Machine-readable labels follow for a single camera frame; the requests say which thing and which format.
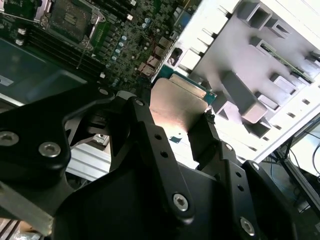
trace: silver bolt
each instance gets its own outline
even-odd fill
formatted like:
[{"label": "silver bolt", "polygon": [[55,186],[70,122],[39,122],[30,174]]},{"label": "silver bolt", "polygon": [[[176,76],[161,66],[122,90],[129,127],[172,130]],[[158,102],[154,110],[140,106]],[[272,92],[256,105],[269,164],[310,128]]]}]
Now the silver bolt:
[{"label": "silver bolt", "polygon": [[103,94],[103,95],[108,95],[108,94],[109,94],[108,91],[105,90],[105,89],[103,89],[103,88],[100,88],[100,89],[99,89],[99,92],[100,92],[101,94]]},{"label": "silver bolt", "polygon": [[250,236],[255,235],[255,229],[254,226],[252,226],[251,222],[249,222],[247,219],[245,219],[243,216],[240,217],[240,223],[243,230],[249,234]]},{"label": "silver bolt", "polygon": [[144,104],[142,101],[140,101],[140,100],[136,100],[135,102],[136,102],[136,104],[138,104],[138,105],[140,105],[140,106],[145,105],[145,104]]},{"label": "silver bolt", "polygon": [[252,166],[254,166],[254,168],[255,168],[255,169],[257,169],[257,170],[259,170],[259,169],[260,169],[259,165],[258,165],[258,164],[256,164],[255,162],[253,162],[253,163],[252,163]]},{"label": "silver bolt", "polygon": [[12,131],[0,132],[0,146],[10,147],[19,142],[19,136]]},{"label": "silver bolt", "polygon": [[226,146],[226,148],[227,148],[227,149],[229,149],[230,151],[232,151],[232,150],[233,150],[232,146],[230,146],[228,143],[225,143],[224,145],[225,145],[225,146]]},{"label": "silver bolt", "polygon": [[55,158],[61,153],[61,148],[54,142],[44,142],[39,146],[39,153],[47,158]]},{"label": "silver bolt", "polygon": [[189,204],[187,199],[179,193],[176,193],[173,196],[173,203],[181,212],[185,212],[188,210]]}]

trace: screw hole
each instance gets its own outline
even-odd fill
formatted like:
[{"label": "screw hole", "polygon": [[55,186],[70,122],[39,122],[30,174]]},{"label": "screw hole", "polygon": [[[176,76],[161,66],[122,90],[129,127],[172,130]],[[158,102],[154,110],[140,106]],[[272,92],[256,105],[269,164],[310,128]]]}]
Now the screw hole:
[{"label": "screw hole", "polygon": [[161,140],[161,139],[162,139],[162,137],[161,137],[159,134],[154,135],[154,137],[155,137],[156,139],[158,139],[158,140]]},{"label": "screw hole", "polygon": [[221,180],[221,175],[218,173],[216,175],[213,176],[218,182],[220,182]]},{"label": "screw hole", "polygon": [[245,189],[241,186],[241,185],[238,185],[238,189],[243,192]]},{"label": "screw hole", "polygon": [[161,156],[164,157],[164,158],[168,158],[168,157],[169,157],[168,153],[165,152],[165,151],[161,151],[160,154],[161,154]]}]

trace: black metal bracket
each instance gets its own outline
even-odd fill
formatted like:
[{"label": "black metal bracket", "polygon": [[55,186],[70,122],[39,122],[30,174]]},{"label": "black metal bracket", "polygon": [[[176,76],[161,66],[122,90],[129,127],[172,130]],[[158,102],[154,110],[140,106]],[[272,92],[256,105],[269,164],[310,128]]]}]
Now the black metal bracket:
[{"label": "black metal bracket", "polygon": [[257,163],[247,160],[242,168],[247,175],[261,231],[268,239],[297,240],[296,223],[299,219],[297,209],[289,204],[268,174]]},{"label": "black metal bracket", "polygon": [[[189,225],[195,216],[195,205],[164,129],[155,125],[149,106],[137,97],[129,98],[124,112],[129,120],[130,132],[128,137],[127,132],[123,137],[118,136],[117,139],[127,138],[118,152],[115,152],[114,147],[119,142],[115,142],[113,138],[110,140],[111,171],[121,168],[123,164],[130,164],[124,162],[125,158],[132,148],[138,148],[143,164],[152,172],[162,206],[171,222]],[[178,205],[177,196],[181,196]]]},{"label": "black metal bracket", "polygon": [[259,239],[260,233],[246,172],[239,166],[233,148],[220,141],[212,122],[203,114],[188,133],[193,159],[198,170],[209,174],[224,186],[230,206],[233,228],[242,239]]},{"label": "black metal bracket", "polygon": [[82,118],[114,98],[98,85],[84,85],[2,113],[0,180],[40,187],[59,181]]}]

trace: motherboard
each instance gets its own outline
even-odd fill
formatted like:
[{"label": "motherboard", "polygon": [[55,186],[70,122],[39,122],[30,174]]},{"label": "motherboard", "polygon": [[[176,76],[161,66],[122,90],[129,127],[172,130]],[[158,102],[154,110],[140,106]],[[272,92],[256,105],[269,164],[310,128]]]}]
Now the motherboard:
[{"label": "motherboard", "polygon": [[0,37],[88,82],[135,93],[201,0],[4,0]]}]

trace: cable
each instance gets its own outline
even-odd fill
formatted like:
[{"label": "cable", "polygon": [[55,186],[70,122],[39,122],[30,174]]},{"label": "cable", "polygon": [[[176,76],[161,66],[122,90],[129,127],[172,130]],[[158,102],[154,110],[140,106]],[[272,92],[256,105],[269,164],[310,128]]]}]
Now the cable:
[{"label": "cable", "polygon": [[314,167],[314,170],[316,171],[317,174],[319,174],[318,176],[318,181],[319,181],[319,178],[320,178],[320,172],[318,171],[318,169],[316,168],[316,164],[315,164],[315,156],[316,156],[316,152],[317,150],[320,148],[320,144],[318,146],[316,146],[313,154],[312,154],[312,165]]},{"label": "cable", "polygon": [[290,152],[292,153],[292,155],[294,156],[294,159],[295,159],[296,164],[298,165],[298,168],[301,169],[295,153],[291,150],[291,148],[289,149],[289,151],[290,151]]},{"label": "cable", "polygon": [[307,208],[310,207],[310,204],[308,204],[304,209],[302,209],[299,214],[302,214],[305,210],[307,210]]},{"label": "cable", "polygon": [[303,131],[303,132],[306,133],[306,134],[309,134],[309,135],[311,135],[311,136],[313,136],[313,137],[315,137],[315,138],[317,138],[317,139],[320,140],[320,137],[318,137],[318,136],[316,136],[316,135],[314,135],[314,134],[312,134],[312,133],[310,133],[310,132],[308,132],[308,131]]}]

